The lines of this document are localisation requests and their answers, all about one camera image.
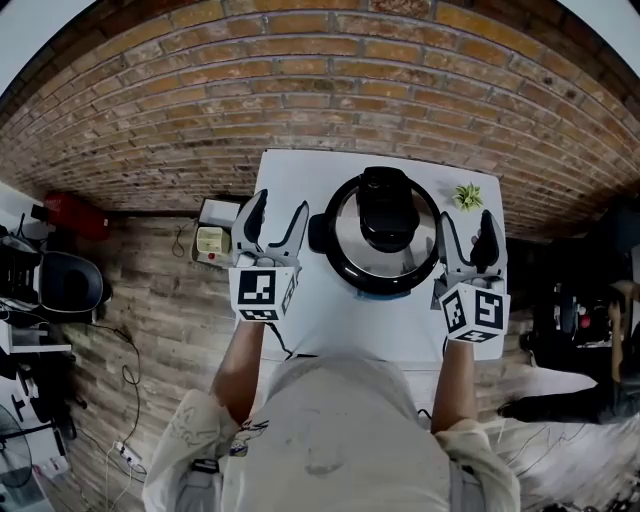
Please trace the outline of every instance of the stainless steel lid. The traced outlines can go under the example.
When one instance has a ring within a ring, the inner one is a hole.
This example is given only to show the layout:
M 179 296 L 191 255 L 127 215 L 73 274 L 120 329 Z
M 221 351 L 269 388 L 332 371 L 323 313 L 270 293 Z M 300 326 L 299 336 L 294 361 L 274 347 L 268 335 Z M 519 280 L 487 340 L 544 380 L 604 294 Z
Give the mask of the stainless steel lid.
M 347 260 L 358 270 L 382 278 L 398 278 L 423 265 L 435 248 L 436 219 L 439 213 L 432 211 L 425 199 L 411 191 L 413 207 L 419 216 L 419 224 L 410 243 L 397 252 L 382 252 L 367 241 L 361 230 L 360 205 L 355 187 L 338 208 L 335 234 Z

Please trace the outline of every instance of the desk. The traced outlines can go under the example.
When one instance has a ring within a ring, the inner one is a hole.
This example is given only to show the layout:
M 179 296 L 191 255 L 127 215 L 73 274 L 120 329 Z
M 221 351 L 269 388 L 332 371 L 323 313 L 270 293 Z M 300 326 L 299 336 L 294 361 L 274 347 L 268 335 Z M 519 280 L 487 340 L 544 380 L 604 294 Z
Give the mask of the desk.
M 485 208 L 495 216 L 504 233 L 504 214 L 498 180 L 486 174 L 443 165 L 355 153 L 329 151 L 268 150 L 263 153 L 256 191 L 269 190 L 260 244 L 278 242 L 297 206 L 306 200 L 310 216 L 324 213 L 335 191 L 365 167 L 401 169 L 421 185 L 441 212 L 447 211 L 456 224 L 462 251 L 471 251 L 472 236 L 480 227 L 482 210 L 461 212 L 453 203 L 455 187 L 481 188 Z M 323 254 L 309 249 L 308 239 L 300 250 L 300 284 L 280 331 L 285 344 L 296 353 L 319 354 L 335 351 L 364 351 L 373 357 L 393 361 L 402 369 L 424 369 L 442 361 L 447 333 L 442 311 L 432 311 L 434 278 L 442 274 L 440 263 L 411 295 L 391 301 L 356 297 L 356 290 L 338 276 Z M 281 360 L 277 338 L 265 333 L 263 357 Z M 504 337 L 474 345 L 478 360 L 502 355 Z

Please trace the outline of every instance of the power strip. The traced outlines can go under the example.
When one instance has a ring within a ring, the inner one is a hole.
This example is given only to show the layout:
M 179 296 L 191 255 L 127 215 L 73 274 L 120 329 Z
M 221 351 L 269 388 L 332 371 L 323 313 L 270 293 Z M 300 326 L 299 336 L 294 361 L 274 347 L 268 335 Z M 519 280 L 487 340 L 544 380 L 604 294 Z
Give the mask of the power strip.
M 116 450 L 122 458 L 126 459 L 129 466 L 136 466 L 137 464 L 140 464 L 140 457 L 138 454 L 128 446 L 124 446 L 120 441 L 116 443 Z

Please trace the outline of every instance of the red fire extinguisher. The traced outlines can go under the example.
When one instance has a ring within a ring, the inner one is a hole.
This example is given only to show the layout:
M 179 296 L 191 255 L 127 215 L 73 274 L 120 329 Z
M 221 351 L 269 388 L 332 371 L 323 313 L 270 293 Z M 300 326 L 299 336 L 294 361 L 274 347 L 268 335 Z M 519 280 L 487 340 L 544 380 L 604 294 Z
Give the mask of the red fire extinguisher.
M 95 206 L 64 192 L 48 194 L 43 206 L 31 210 L 34 219 L 68 229 L 87 240 L 106 240 L 109 219 Z

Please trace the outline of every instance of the wire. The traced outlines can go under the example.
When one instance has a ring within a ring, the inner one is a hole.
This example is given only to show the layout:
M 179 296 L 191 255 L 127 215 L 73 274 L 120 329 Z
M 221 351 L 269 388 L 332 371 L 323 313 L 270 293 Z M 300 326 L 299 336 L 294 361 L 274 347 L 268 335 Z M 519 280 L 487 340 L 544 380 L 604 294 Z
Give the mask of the wire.
M 20 224 L 18 225 L 18 230 L 16 231 L 16 236 L 21 236 L 22 238 L 27 238 L 24 236 L 24 231 L 22 231 L 22 225 L 24 224 L 24 213 L 20 216 Z
M 109 512 L 111 512 L 116 507 L 116 503 L 118 503 L 118 500 L 120 498 L 122 498 L 124 496 L 124 493 L 129 490 L 129 487 L 131 487 L 131 471 L 132 471 L 132 468 L 131 468 L 131 466 L 129 466 L 129 483 L 127 484 L 127 486 L 124 489 L 122 489 L 122 492 L 116 498 L 116 501 L 113 502 L 113 505 L 111 505 L 111 508 L 109 509 Z
M 171 253 L 176 258 L 182 258 L 186 254 L 186 251 L 184 250 L 184 247 L 180 243 L 180 235 L 185 230 L 185 228 L 187 228 L 189 225 L 193 224 L 195 221 L 196 221 L 196 219 L 191 219 L 191 222 L 188 222 L 184 226 L 176 226 L 176 229 L 178 230 L 178 232 L 176 233 L 176 239 L 173 241 L 173 246 L 171 247 Z
M 278 341 L 280 342 L 280 347 L 282 348 L 283 352 L 286 352 L 288 354 L 287 358 L 285 359 L 285 361 L 288 361 L 289 359 L 291 359 L 293 357 L 293 352 L 291 352 L 291 350 L 289 350 L 287 347 L 285 347 L 284 341 L 282 340 L 282 336 L 280 335 L 280 331 L 278 331 L 278 328 L 275 326 L 275 324 L 273 324 L 271 322 L 266 322 L 266 324 L 273 331 L 273 334 L 276 335 L 276 338 L 278 338 Z
M 116 442 L 114 441 L 107 452 L 105 461 L 104 461 L 104 512 L 109 512 L 109 454 L 116 449 Z
M 551 450 L 553 450 L 556 446 L 558 446 L 560 444 L 561 441 L 573 441 L 576 437 L 578 437 L 578 435 L 580 434 L 580 432 L 582 432 L 582 429 L 586 426 L 586 423 L 583 423 L 582 426 L 578 429 L 578 431 L 571 436 L 570 438 L 566 438 L 565 437 L 565 433 L 566 430 L 562 432 L 562 434 L 560 434 L 560 437 L 556 440 L 555 443 L 553 443 L 548 449 L 547 451 L 542 455 L 542 457 L 540 457 L 537 461 L 535 461 L 533 464 L 531 464 L 531 466 L 529 466 L 527 469 L 525 469 L 524 471 L 521 471 L 520 473 L 518 473 L 516 475 L 516 478 L 520 478 L 522 475 L 524 475 L 525 473 L 527 473 L 528 471 L 530 471 L 536 464 L 538 464 L 542 459 L 544 459 L 547 455 L 549 455 L 549 453 L 551 453 Z
M 426 409 L 418 409 L 418 416 L 420 416 L 420 413 L 423 412 L 427 415 L 427 418 L 431 419 L 431 414 L 429 414 L 429 411 L 427 411 Z
M 544 432 L 544 430 L 549 429 L 549 431 L 551 431 L 550 427 L 548 426 L 544 426 L 542 427 L 540 430 L 538 430 L 538 432 L 536 432 L 535 434 L 533 434 L 529 439 L 527 439 L 527 441 L 522 445 L 522 448 L 520 448 L 520 450 L 518 451 L 518 453 L 516 454 L 515 457 L 513 457 L 509 462 L 507 462 L 507 466 L 510 466 L 511 463 L 513 461 L 515 461 L 518 457 L 520 457 L 520 454 L 524 451 L 524 449 L 527 447 L 527 445 L 533 441 L 536 437 L 538 437 L 540 434 L 542 434 L 542 432 Z
M 105 449 L 104 449 L 104 448 L 102 448 L 102 446 L 100 446 L 100 443 L 99 443 L 98 441 L 96 441 L 96 440 L 95 440 L 95 438 L 91 437 L 89 434 L 87 434 L 87 433 L 86 433 L 84 430 L 82 430 L 80 427 L 76 427 L 76 430 L 78 430 L 78 432 L 81 432 L 81 433 L 82 433 L 82 434 L 83 434 L 87 439 L 89 439 L 90 441 L 92 441 L 92 442 L 97 446 L 98 450 L 100 450 L 100 451 L 103 453 L 103 455 L 106 455 L 106 454 L 107 454 L 107 452 L 105 451 Z M 113 460 L 111 457 L 109 457 L 109 460 L 111 461 L 111 463 L 112 463 L 115 467 L 117 467 L 117 468 L 120 470 L 120 472 L 121 472 L 123 475 L 126 475 L 126 474 L 127 474 L 127 472 L 126 472 L 124 469 L 122 469 L 122 467 L 120 467 L 120 465 L 119 465 L 115 460 Z M 135 470 L 135 469 L 134 469 L 134 470 L 133 470 L 133 472 L 134 472 L 134 473 L 137 473 L 137 474 L 139 474 L 139 475 L 145 475 L 145 476 L 146 476 L 146 474 L 147 474 L 147 470 L 146 470 L 146 469 L 144 469 L 144 467 L 142 467 L 140 464 L 135 464 L 135 465 L 136 465 L 136 466 L 140 466 L 140 468 L 142 468 L 142 471 L 137 471 L 137 470 Z M 134 480 L 135 480 L 136 482 L 140 482 L 141 484 L 143 484 L 143 483 L 144 483 L 144 480 L 140 480 L 139 478 L 134 478 Z
M 141 370 L 140 370 L 140 351 L 138 350 L 138 347 L 135 346 L 135 344 L 133 343 L 131 338 L 129 338 L 129 336 L 127 336 L 125 333 L 123 333 L 120 329 L 115 329 L 115 328 L 109 327 L 107 325 L 98 325 L 98 324 L 87 324 L 87 325 L 91 325 L 92 327 L 98 327 L 100 329 L 107 329 L 109 331 L 114 332 L 115 334 L 120 336 L 127 344 L 131 345 L 133 350 L 135 350 L 135 352 L 136 352 L 136 358 L 138 360 L 138 376 L 137 377 L 133 376 L 133 372 L 131 371 L 131 368 L 129 368 L 129 365 L 126 365 L 126 364 L 122 365 L 122 378 L 124 379 L 124 381 L 127 384 L 131 384 L 134 387 L 134 389 L 136 390 L 136 403 L 137 403 L 137 405 L 136 405 L 136 419 L 133 422 L 133 428 L 131 429 L 131 432 L 129 432 L 129 435 L 124 439 L 124 441 L 122 441 L 122 447 L 123 447 L 123 450 L 124 450 L 124 447 L 127 445 L 127 441 L 129 441 L 129 439 L 131 439 L 131 436 L 133 436 L 135 431 L 138 429 L 138 421 L 140 420 L 140 390 L 138 389 L 138 384 L 140 384 L 140 375 L 141 375 Z

